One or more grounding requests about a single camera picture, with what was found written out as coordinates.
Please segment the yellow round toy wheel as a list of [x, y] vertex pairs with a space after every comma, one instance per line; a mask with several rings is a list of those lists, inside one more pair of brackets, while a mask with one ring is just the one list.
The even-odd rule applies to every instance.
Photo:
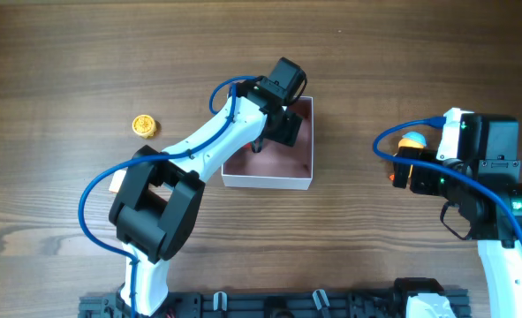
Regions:
[[156, 121], [149, 115], [138, 115], [132, 121], [133, 132], [141, 138], [153, 137], [157, 131]]

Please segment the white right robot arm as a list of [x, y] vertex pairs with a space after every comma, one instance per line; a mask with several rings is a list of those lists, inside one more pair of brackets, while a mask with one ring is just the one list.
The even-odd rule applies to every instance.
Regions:
[[522, 317], [522, 182], [518, 120], [453, 108], [441, 117], [419, 120], [441, 132], [437, 148], [407, 132], [393, 164], [393, 186], [443, 197], [442, 211], [456, 208], [469, 223], [463, 240], [474, 240], [487, 280], [490, 313]]

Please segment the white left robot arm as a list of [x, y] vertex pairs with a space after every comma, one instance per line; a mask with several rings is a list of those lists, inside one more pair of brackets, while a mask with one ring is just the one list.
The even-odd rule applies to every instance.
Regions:
[[150, 317], [167, 299], [170, 259], [193, 231], [205, 185], [245, 144], [295, 144], [302, 123], [290, 107], [306, 87], [306, 73], [282, 57], [268, 76], [230, 79], [228, 100], [196, 132], [158, 152], [140, 148], [109, 213], [131, 254], [132, 272], [120, 297], [132, 317]]

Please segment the multicoloured puzzle cube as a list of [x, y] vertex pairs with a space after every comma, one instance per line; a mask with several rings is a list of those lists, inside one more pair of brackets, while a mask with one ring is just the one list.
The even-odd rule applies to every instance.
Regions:
[[125, 170], [117, 170], [113, 173], [110, 181], [109, 191], [112, 193], [118, 193], [120, 187], [125, 179]]

